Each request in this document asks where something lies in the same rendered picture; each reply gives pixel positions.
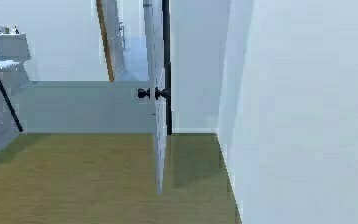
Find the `white room door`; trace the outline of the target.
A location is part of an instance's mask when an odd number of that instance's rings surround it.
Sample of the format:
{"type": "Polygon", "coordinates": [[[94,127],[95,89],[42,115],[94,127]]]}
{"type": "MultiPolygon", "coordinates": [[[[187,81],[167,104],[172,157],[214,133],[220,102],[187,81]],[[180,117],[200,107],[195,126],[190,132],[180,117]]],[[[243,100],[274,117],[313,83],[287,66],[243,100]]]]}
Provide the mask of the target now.
{"type": "Polygon", "coordinates": [[[167,140],[166,99],[155,99],[155,88],[165,87],[164,39],[162,0],[143,0],[145,35],[152,103],[155,182],[156,192],[161,195],[164,183],[165,152],[167,140]]]}

